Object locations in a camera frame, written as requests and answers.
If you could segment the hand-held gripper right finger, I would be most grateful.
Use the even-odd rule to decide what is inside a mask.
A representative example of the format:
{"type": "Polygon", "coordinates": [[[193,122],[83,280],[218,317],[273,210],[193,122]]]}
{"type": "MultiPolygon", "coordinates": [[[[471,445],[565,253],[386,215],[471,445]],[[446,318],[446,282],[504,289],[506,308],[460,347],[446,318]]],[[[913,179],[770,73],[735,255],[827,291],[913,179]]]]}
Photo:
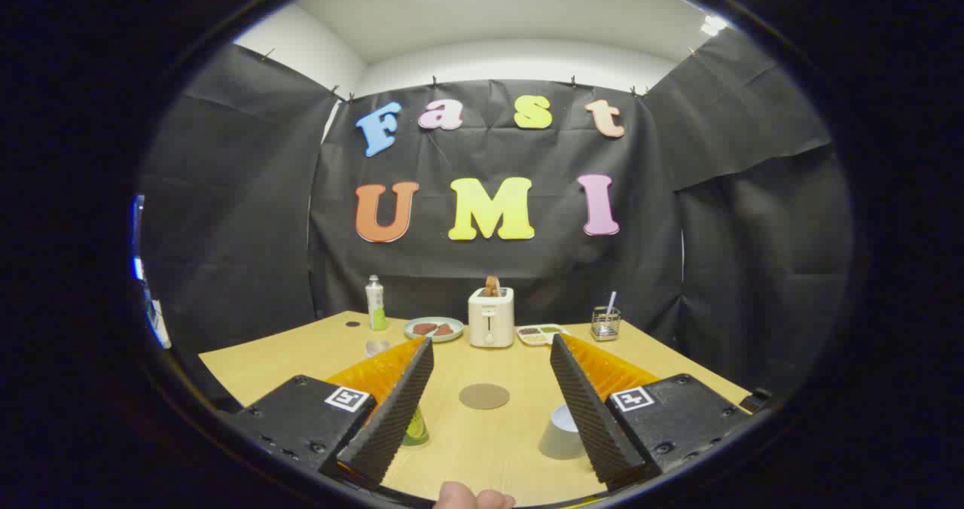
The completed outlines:
{"type": "Polygon", "coordinates": [[[550,364],[593,472],[609,489],[708,454],[751,416],[695,376],[657,379],[572,335],[554,335],[550,364]]]}

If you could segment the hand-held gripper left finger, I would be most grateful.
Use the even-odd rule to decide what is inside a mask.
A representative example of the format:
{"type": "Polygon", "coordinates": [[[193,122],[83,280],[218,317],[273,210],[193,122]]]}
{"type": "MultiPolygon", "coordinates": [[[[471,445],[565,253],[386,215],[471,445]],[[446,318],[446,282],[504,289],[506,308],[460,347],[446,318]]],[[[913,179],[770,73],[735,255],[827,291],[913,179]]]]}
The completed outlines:
{"type": "Polygon", "coordinates": [[[434,369],[417,337],[327,379],[298,374],[221,420],[248,443],[309,476],[379,486],[434,369]]]}

